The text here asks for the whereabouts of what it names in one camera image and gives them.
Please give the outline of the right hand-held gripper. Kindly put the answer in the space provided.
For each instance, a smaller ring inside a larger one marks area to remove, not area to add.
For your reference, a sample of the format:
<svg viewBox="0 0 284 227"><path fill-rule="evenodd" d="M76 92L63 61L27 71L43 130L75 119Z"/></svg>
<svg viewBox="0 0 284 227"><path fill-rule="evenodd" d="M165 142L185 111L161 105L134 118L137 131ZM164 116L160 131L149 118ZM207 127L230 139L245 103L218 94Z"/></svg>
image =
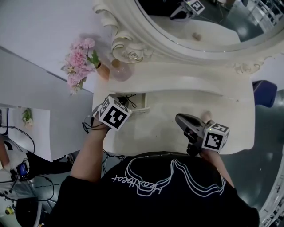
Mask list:
<svg viewBox="0 0 284 227"><path fill-rule="evenodd" d="M188 138L187 153L196 156L202 149L220 153L227 143L230 128L219 123L206 124L198 117L179 113L175 117L178 126Z"/></svg>

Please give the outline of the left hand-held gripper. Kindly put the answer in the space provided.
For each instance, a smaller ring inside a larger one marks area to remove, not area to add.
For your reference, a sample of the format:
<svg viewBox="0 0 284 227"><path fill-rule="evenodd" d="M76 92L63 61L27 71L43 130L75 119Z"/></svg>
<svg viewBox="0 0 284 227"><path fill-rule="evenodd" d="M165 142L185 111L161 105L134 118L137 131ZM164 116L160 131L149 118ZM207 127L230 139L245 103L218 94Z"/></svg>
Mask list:
<svg viewBox="0 0 284 227"><path fill-rule="evenodd" d="M132 114L127 106L128 99L125 96L116 97L111 94L102 104L94 108L92 116L111 129L119 131Z"/></svg>

